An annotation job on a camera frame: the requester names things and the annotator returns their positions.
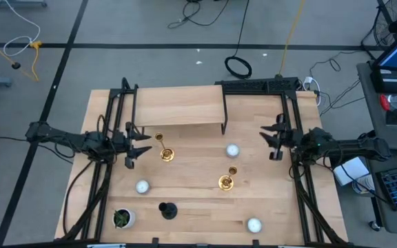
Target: small succulent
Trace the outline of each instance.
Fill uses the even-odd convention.
[[[114,223],[116,228],[126,226],[130,220],[130,214],[127,211],[122,210],[121,212],[114,211]]]

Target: red object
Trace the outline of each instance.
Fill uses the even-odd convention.
[[[383,109],[385,111],[389,111],[390,110],[390,103],[387,100],[387,97],[385,97],[385,95],[380,95],[379,96],[379,102],[380,102],[381,107],[383,107]]]

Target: white ball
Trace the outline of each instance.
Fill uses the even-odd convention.
[[[145,180],[136,183],[136,191],[139,194],[146,194],[150,190],[150,184]]]
[[[247,228],[253,233],[261,231],[261,221],[257,218],[250,218],[247,221]]]
[[[236,158],[240,154],[240,148],[238,148],[238,145],[235,144],[229,144],[226,147],[226,155],[230,158]]]

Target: potted plant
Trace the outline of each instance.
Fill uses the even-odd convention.
[[[136,220],[136,214],[128,209],[114,210],[113,225],[115,228],[130,228]]]

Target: wooden shelf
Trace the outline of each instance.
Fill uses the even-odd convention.
[[[134,124],[138,127],[224,122],[221,85],[137,90]]]

